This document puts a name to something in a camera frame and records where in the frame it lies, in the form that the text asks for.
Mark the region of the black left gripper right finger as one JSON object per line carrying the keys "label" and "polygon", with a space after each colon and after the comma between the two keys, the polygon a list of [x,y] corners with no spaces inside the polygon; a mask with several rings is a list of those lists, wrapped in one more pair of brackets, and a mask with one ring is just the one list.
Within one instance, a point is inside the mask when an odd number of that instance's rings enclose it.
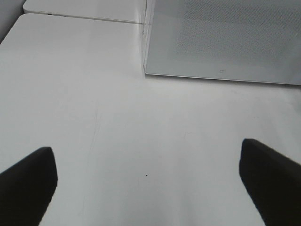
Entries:
{"label": "black left gripper right finger", "polygon": [[239,175],[267,226],[301,224],[301,166],[255,140],[242,142]]}

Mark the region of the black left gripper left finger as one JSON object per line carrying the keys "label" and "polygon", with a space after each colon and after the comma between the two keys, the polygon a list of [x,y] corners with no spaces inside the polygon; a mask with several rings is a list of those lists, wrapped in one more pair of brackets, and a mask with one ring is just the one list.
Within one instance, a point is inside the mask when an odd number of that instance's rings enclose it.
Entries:
{"label": "black left gripper left finger", "polygon": [[40,224],[58,184],[51,147],[42,147],[0,174],[0,224]]}

